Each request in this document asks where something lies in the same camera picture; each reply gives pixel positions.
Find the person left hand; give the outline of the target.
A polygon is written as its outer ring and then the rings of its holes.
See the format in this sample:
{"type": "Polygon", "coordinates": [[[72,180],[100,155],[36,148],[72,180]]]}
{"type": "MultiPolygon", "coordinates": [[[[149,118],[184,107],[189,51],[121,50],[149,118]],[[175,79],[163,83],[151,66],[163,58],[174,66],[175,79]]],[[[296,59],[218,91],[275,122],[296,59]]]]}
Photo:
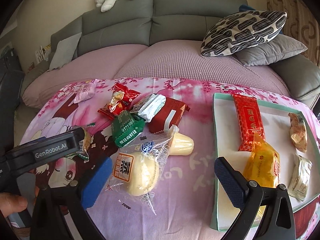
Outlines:
{"type": "Polygon", "coordinates": [[[28,201],[22,196],[0,193],[0,209],[5,218],[13,213],[25,210],[27,206],[28,201]]]}

